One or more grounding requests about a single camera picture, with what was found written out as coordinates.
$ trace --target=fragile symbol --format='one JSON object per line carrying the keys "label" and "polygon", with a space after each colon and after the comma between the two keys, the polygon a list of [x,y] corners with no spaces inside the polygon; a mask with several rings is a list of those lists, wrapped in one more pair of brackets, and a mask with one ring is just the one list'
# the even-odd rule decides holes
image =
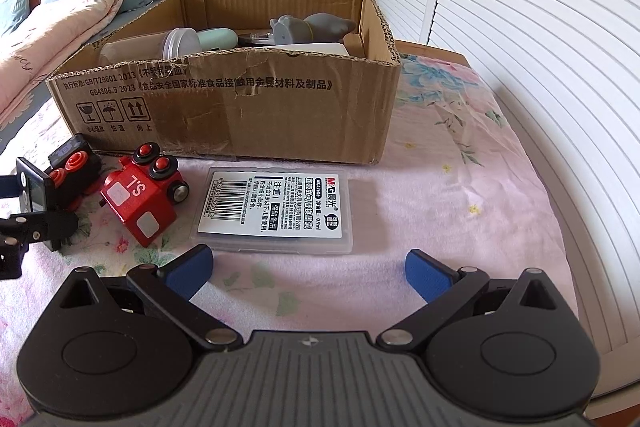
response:
{"label": "fragile symbol", "polygon": [[100,123],[102,121],[93,102],[76,103],[76,107],[84,123]]}
{"label": "fragile symbol", "polygon": [[105,122],[124,122],[122,111],[115,100],[98,100],[98,109]]}
{"label": "fragile symbol", "polygon": [[145,100],[139,96],[135,98],[123,98],[120,100],[120,105],[122,106],[125,115],[127,115],[127,120],[129,121],[136,122],[151,120],[149,111],[146,108]]}

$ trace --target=barcode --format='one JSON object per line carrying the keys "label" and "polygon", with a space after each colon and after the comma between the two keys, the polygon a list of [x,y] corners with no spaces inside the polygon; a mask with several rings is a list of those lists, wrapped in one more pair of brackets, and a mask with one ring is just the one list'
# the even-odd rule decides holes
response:
{"label": "barcode", "polygon": [[210,218],[240,221],[247,185],[247,181],[220,180],[220,190],[210,211]]}

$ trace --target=black wheel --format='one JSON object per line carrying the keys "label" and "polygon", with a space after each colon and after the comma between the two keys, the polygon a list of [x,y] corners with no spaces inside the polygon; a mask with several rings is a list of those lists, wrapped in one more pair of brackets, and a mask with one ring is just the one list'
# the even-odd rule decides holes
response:
{"label": "black wheel", "polygon": [[133,162],[138,165],[149,165],[160,155],[160,146],[156,142],[143,143],[133,153]]}
{"label": "black wheel", "polygon": [[165,180],[178,171],[178,158],[169,154],[161,154],[149,167],[149,177],[155,180]]}
{"label": "black wheel", "polygon": [[189,195],[189,185],[187,182],[175,181],[169,185],[166,195],[172,204],[182,203]]}

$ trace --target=grooved plastic surface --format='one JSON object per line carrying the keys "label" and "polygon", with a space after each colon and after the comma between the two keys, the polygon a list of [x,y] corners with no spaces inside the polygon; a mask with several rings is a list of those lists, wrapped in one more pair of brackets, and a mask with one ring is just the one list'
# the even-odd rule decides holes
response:
{"label": "grooved plastic surface", "polygon": [[[86,426],[34,417],[28,427]],[[499,424],[439,396],[408,355],[372,346],[365,333],[256,331],[247,346],[202,359],[166,402],[101,427],[488,427]],[[586,427],[573,416],[548,427]]]}

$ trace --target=metal screw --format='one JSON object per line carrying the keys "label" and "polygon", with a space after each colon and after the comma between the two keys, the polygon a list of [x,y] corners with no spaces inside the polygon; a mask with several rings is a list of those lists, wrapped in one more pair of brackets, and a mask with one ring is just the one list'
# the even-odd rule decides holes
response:
{"label": "metal screw", "polygon": [[227,344],[234,343],[238,338],[238,334],[234,330],[217,328],[215,330],[207,331],[204,338],[207,339],[209,344],[214,344],[215,346],[226,346]]}
{"label": "metal screw", "polygon": [[389,346],[406,346],[411,344],[414,336],[405,330],[386,330],[382,333],[381,338]]}
{"label": "metal screw", "polygon": [[186,185],[180,185],[174,191],[174,201],[176,203],[182,203],[185,199],[187,199],[188,195],[189,187],[187,187]]}

